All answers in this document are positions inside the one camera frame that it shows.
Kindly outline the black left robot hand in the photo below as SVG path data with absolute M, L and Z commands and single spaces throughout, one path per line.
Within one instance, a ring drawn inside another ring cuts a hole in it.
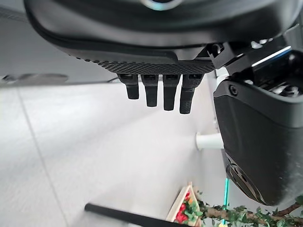
M 267 206 L 303 192 L 300 0 L 26 0 L 29 22 L 61 51 L 117 74 L 129 99 L 191 111 L 203 76 L 225 68 L 214 107 L 226 172 Z

